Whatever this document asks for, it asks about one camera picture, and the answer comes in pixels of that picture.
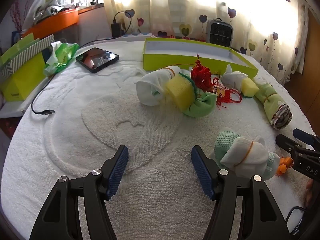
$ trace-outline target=person's hand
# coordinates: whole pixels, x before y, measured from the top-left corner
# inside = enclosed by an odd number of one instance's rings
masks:
[[[310,204],[311,198],[312,198],[312,184],[313,184],[313,179],[309,179],[307,182],[307,192],[306,192],[306,206]]]

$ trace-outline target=metal screw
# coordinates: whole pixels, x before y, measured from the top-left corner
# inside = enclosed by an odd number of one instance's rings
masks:
[[[99,169],[95,169],[91,173],[92,173],[92,175],[97,176],[101,173],[101,171]]]
[[[254,175],[254,176],[253,176],[253,179],[254,179],[255,181],[261,181],[261,180],[262,180],[259,175]]]
[[[65,182],[67,180],[67,176],[61,176],[59,178],[59,182]]]
[[[223,175],[223,176],[226,176],[226,175],[229,174],[229,172],[228,172],[227,170],[225,170],[225,169],[221,169],[221,170],[219,171],[219,173],[220,173],[221,175]]]

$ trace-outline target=green plastic bag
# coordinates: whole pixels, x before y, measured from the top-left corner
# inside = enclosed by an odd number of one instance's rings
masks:
[[[44,69],[44,74],[47,77],[64,70],[70,64],[71,59],[79,48],[76,43],[61,43],[60,41],[51,43],[51,45],[53,52]]]

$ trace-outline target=power adapter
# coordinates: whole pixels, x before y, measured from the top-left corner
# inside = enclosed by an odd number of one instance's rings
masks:
[[[116,20],[113,20],[111,24],[111,33],[113,38],[120,37],[122,35],[121,23],[117,23]]]

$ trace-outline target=striped box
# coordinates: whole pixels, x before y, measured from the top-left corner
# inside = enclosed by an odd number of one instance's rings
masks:
[[[41,51],[52,42],[53,35],[36,42],[3,65],[0,69],[0,90],[7,101],[24,101],[45,78]]]
[[[50,35],[37,43],[33,44],[29,48],[25,49],[19,55],[9,61],[8,64],[3,65],[0,69],[0,84],[15,73],[21,66],[23,66],[29,59],[36,54],[49,47],[54,42],[53,35]]]

